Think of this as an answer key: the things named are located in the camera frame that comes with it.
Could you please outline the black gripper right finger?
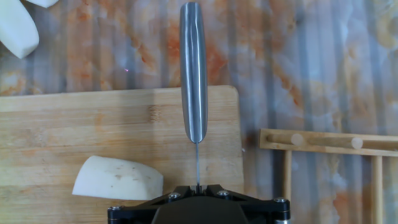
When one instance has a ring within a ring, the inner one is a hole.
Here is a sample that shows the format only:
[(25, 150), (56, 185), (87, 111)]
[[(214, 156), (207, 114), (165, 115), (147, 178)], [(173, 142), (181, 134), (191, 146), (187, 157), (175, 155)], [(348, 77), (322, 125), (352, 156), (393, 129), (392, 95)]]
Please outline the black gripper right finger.
[(215, 223), (290, 223), (290, 201), (283, 197), (260, 200), (220, 185), (202, 185), (204, 214)]

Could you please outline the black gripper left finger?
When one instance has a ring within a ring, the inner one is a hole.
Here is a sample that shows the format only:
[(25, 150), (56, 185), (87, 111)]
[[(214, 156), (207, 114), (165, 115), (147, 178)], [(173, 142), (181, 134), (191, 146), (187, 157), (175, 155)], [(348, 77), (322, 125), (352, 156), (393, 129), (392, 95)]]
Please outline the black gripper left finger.
[(152, 223), (158, 209), (171, 202), (197, 196), (198, 186), (178, 186), (171, 193), (142, 204), (127, 207), (118, 205), (108, 208), (108, 224)]

